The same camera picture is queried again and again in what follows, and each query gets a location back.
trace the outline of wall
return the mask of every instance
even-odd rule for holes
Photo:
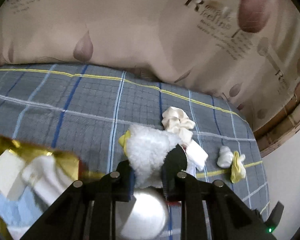
[[[270,210],[278,200],[284,205],[278,240],[290,240],[300,226],[300,131],[263,158],[267,174]]]

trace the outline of metal screw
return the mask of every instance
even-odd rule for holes
[[[177,177],[178,177],[179,179],[184,179],[186,176],[187,176],[187,174],[186,174],[184,171],[179,171],[179,172],[177,173]]]
[[[113,179],[117,179],[120,177],[120,173],[117,172],[117,171],[113,171],[110,173],[110,177],[113,178]]]
[[[224,185],[224,182],[220,179],[217,179],[213,182],[213,184],[217,187],[222,187]]]
[[[74,187],[81,187],[83,185],[82,181],[81,180],[76,180],[74,183],[73,183],[73,186]]]

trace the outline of light blue cloth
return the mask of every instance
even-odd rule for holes
[[[17,201],[10,201],[0,193],[0,217],[7,226],[30,227],[47,208],[30,187],[26,187]]]

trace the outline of gray plaid fabric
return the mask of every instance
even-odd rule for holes
[[[129,125],[162,129],[162,112],[183,109],[195,121],[194,140],[209,158],[202,180],[223,180],[243,201],[268,216],[268,188],[253,133],[226,101],[131,73],[90,65],[0,68],[0,134],[76,153],[92,171],[109,173],[125,158],[118,139]],[[216,175],[221,145],[246,155],[247,177],[236,184]],[[181,208],[170,206],[161,239],[179,239]]]

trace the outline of white round object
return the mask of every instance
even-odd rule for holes
[[[134,198],[116,202],[116,235],[125,239],[153,239],[168,221],[164,198],[152,188],[135,189]]]

